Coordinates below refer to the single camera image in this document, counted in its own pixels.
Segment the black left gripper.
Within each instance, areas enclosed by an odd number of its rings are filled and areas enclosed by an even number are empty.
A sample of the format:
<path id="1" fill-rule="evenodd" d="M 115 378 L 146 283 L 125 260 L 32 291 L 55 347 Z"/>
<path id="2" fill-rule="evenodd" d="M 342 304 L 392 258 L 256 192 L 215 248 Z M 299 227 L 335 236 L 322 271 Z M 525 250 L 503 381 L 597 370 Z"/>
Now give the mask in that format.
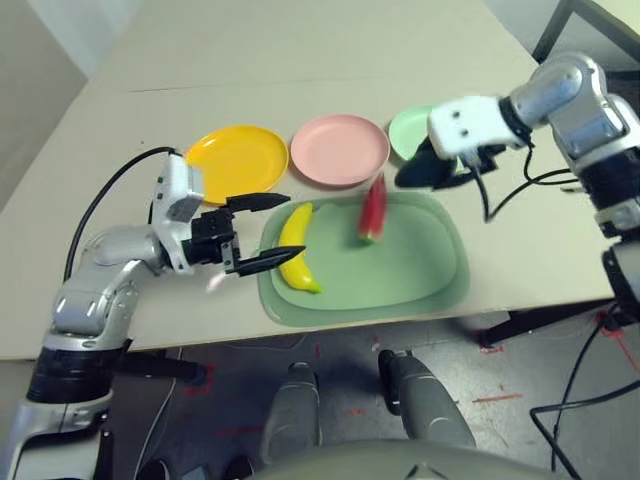
<path id="1" fill-rule="evenodd" d="M 191 221 L 191 238 L 182 242 L 190 266 L 220 264 L 227 274 L 255 275 L 279 267 L 305 250 L 303 245 L 281 246 L 261 251 L 257 256 L 240 259 L 233 212 L 270 210 L 290 201 L 280 193 L 249 193 L 228 197 L 225 207 L 203 213 Z"/>

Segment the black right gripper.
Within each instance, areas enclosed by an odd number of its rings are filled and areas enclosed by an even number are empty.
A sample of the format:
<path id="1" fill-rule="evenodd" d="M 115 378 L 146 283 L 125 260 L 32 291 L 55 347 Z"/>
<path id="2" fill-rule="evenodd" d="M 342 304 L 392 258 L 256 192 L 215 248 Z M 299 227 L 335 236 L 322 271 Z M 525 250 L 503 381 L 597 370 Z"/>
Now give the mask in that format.
<path id="1" fill-rule="evenodd" d="M 464 152 L 456 160 L 455 173 L 446 176 L 436 182 L 434 190 L 450 189 L 462 186 L 474 180 L 474 174 L 470 173 L 476 169 L 479 173 L 488 173 L 497 169 L 495 157 L 500 154 L 499 145 L 486 145 L 479 147 L 475 153 Z"/>

